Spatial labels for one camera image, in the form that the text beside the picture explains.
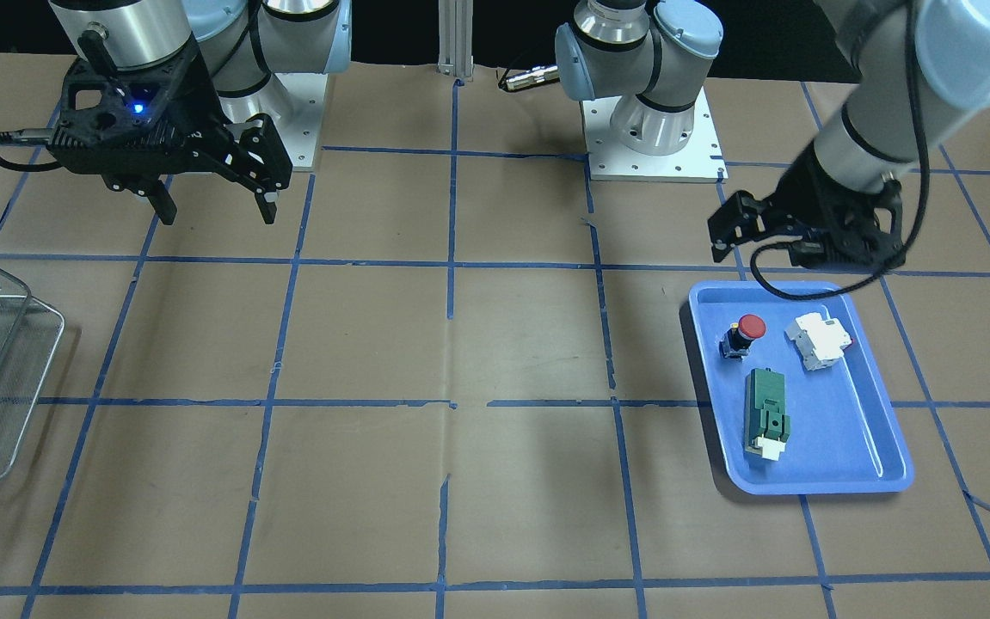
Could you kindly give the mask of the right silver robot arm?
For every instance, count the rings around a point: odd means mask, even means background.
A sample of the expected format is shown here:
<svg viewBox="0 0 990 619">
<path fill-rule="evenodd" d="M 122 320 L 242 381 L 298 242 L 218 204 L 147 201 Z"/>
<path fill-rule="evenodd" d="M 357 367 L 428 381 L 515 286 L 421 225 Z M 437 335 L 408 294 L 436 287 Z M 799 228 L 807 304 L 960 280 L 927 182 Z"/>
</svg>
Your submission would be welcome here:
<svg viewBox="0 0 990 619">
<path fill-rule="evenodd" d="M 264 223 L 298 158 L 285 133 L 297 107 L 281 76 L 326 76 L 352 59 L 349 1 L 53 1 L 77 51 L 46 139 L 57 164 L 147 199 L 162 224 L 164 185 L 215 174 L 254 196 Z"/>
</svg>

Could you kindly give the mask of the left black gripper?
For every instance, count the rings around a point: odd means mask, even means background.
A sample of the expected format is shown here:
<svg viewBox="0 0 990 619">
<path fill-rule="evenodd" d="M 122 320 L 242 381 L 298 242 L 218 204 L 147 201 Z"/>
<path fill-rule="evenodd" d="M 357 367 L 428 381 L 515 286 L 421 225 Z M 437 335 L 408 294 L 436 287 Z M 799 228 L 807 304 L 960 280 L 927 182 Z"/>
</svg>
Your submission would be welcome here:
<svg viewBox="0 0 990 619">
<path fill-rule="evenodd" d="M 806 269 L 875 271 L 905 263 L 902 184 L 881 181 L 876 193 L 852 191 L 833 179 L 806 146 L 772 193 L 738 191 L 707 220 L 712 261 L 748 242 L 789 246 L 802 237 L 813 249 L 793 250 Z"/>
</svg>

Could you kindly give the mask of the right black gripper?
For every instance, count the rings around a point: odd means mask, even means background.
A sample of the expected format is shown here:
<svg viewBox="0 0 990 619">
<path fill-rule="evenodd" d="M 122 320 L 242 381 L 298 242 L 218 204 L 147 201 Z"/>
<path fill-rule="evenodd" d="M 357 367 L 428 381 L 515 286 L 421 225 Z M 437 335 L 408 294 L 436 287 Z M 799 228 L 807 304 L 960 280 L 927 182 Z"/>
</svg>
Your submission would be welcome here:
<svg viewBox="0 0 990 619">
<path fill-rule="evenodd" d="M 82 55 L 67 71 L 46 142 L 58 164 L 120 187 L 139 180 L 137 194 L 164 226 L 175 223 L 177 207 L 158 176 L 203 172 L 252 192 L 262 222 L 275 222 L 293 171 L 285 142 L 269 114 L 228 123 L 194 38 L 141 68 L 118 66 L 99 36 L 77 43 Z"/>
</svg>

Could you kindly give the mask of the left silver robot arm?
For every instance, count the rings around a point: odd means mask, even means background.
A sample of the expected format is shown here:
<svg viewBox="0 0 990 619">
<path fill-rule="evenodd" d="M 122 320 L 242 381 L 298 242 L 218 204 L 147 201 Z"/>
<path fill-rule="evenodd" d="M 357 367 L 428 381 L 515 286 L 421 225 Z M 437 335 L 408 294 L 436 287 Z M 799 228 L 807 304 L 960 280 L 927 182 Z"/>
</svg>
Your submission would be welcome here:
<svg viewBox="0 0 990 619">
<path fill-rule="evenodd" d="M 573 101 L 615 99 L 620 146 L 660 158 L 690 144 L 696 98 L 729 77 L 842 78 L 852 86 L 763 199 L 732 193 L 707 222 L 712 258 L 781 236 L 795 266 L 895 269 L 900 178 L 990 107 L 990 1 L 817 1 L 718 15 L 699 1 L 581 1 L 555 33 Z"/>
</svg>

